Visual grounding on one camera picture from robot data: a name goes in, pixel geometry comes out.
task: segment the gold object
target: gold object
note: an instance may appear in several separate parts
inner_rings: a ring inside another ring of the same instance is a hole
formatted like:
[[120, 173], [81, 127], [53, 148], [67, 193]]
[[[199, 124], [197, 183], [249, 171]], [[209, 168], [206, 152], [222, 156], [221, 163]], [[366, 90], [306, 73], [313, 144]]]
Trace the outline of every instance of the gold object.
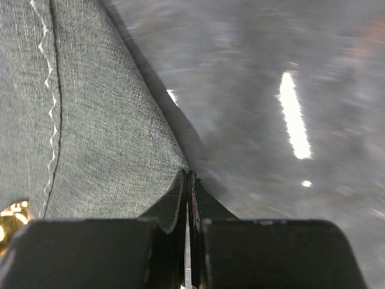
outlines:
[[0, 256], [3, 256], [12, 236], [28, 221], [28, 201], [17, 202], [0, 213]]

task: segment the white thread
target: white thread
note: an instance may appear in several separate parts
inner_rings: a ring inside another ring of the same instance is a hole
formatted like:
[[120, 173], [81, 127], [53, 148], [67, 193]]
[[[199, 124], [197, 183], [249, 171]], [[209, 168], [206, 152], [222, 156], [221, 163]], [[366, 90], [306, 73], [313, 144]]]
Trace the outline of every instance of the white thread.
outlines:
[[[38, 45], [38, 49], [40, 50], [40, 52], [43, 54], [45, 60], [47, 61], [48, 76], [47, 76], [46, 80], [44, 81], [44, 85], [50, 91], [51, 87], [49, 86], [48, 79], [49, 79], [49, 77], [51, 76], [51, 73], [52, 73], [52, 66], [51, 66], [51, 63], [49, 62], [48, 56], [46, 55], [46, 53], [45, 53], [45, 51], [43, 49], [43, 42], [44, 42], [44, 39], [46, 38], [46, 35], [47, 35], [47, 32], [48, 32], [48, 28], [47, 28], [46, 22], [44, 21], [44, 19], [40, 15], [40, 13], [37, 11], [35, 0], [30, 0], [29, 4], [32, 6], [32, 9], [35, 11], [36, 15], [40, 18], [40, 20], [42, 22], [42, 26], [43, 26], [43, 38], [42, 38], [41, 42]], [[51, 169], [51, 164], [56, 159], [55, 148], [54, 148], [54, 137], [55, 137], [56, 133], [58, 132], [58, 130], [57, 130], [54, 118], [52, 116], [52, 112], [53, 112], [53, 110], [54, 110], [54, 108], [56, 106], [56, 103], [57, 103], [57, 99], [56, 99], [54, 93], [52, 92], [52, 106], [51, 106], [51, 109], [48, 112], [48, 115], [51, 118], [52, 124], [54, 126], [54, 133], [52, 134], [51, 138], [49, 139], [49, 144], [51, 145], [51, 149], [52, 149], [52, 158], [51, 158], [51, 160], [49, 161], [49, 163], [47, 165], [47, 170], [48, 170], [49, 178], [48, 178], [48, 182], [46, 184], [46, 187], [44, 188], [44, 195], [46, 196], [46, 198], [45, 198], [45, 201], [44, 201], [44, 204], [43, 204], [43, 209], [39, 212], [39, 215], [42, 213], [43, 210], [45, 210], [45, 206], [47, 205], [47, 201], [48, 201], [47, 189], [49, 188], [49, 186], [51, 184], [51, 174], [50, 174], [51, 171], [50, 171], [50, 169]]]

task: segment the glossy gray surface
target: glossy gray surface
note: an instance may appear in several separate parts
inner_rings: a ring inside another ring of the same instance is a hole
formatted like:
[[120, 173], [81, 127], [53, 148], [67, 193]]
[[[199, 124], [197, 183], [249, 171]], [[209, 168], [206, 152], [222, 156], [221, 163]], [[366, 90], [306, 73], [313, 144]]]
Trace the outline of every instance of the glossy gray surface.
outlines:
[[385, 2], [105, 5], [207, 188], [240, 217], [335, 222], [385, 288]]

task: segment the shiny gold metal object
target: shiny gold metal object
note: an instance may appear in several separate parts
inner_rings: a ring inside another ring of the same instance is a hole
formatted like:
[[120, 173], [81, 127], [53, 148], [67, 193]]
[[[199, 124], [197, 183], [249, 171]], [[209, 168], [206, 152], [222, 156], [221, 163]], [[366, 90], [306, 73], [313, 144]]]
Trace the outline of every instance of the shiny gold metal object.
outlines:
[[28, 201], [17, 202], [0, 213], [0, 256], [3, 256], [12, 236], [28, 221]]

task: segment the cloth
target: cloth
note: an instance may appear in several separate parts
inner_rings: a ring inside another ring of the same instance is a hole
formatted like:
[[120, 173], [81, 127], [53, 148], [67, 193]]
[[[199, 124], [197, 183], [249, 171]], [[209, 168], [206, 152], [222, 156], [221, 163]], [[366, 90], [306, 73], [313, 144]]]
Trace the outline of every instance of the cloth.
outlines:
[[0, 0], [0, 34], [0, 209], [136, 217], [188, 169], [98, 3]]

